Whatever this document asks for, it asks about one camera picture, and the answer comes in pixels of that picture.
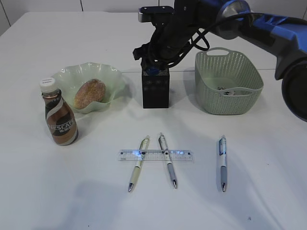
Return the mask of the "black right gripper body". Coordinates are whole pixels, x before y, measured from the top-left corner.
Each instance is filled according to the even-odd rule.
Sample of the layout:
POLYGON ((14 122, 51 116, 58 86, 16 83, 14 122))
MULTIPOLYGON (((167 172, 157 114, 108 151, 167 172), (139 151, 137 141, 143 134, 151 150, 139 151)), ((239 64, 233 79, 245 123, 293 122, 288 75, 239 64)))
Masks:
POLYGON ((180 62, 185 46, 198 28, 216 22, 222 0, 176 0, 169 22, 154 32, 147 51, 149 62, 180 62))

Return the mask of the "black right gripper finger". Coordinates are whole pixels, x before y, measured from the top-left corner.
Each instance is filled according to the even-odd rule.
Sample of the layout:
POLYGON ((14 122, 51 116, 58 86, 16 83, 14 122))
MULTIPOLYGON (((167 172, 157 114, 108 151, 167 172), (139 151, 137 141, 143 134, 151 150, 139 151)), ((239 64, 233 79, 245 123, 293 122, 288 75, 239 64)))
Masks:
POLYGON ((139 60, 140 58, 145 58, 146 60, 150 60, 150 44, 143 44, 138 48, 133 50, 134 60, 139 60))
POLYGON ((158 70, 165 70, 167 67, 167 64, 165 62, 161 61, 150 61, 148 58, 143 58, 141 60, 141 67, 142 70, 147 70, 147 69, 158 69, 158 70))

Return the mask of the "blue grey right robot arm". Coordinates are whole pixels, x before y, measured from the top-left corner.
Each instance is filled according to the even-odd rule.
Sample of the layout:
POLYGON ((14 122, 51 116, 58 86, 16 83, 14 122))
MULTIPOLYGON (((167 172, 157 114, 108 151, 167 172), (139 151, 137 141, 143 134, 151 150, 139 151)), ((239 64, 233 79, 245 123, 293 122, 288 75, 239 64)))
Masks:
POLYGON ((139 21, 155 31, 134 49, 142 70, 157 74, 176 66, 207 33, 244 40, 277 59, 275 78, 289 110, 307 118, 307 22, 303 19, 252 12, 244 0, 177 0, 173 7, 142 7, 139 21))

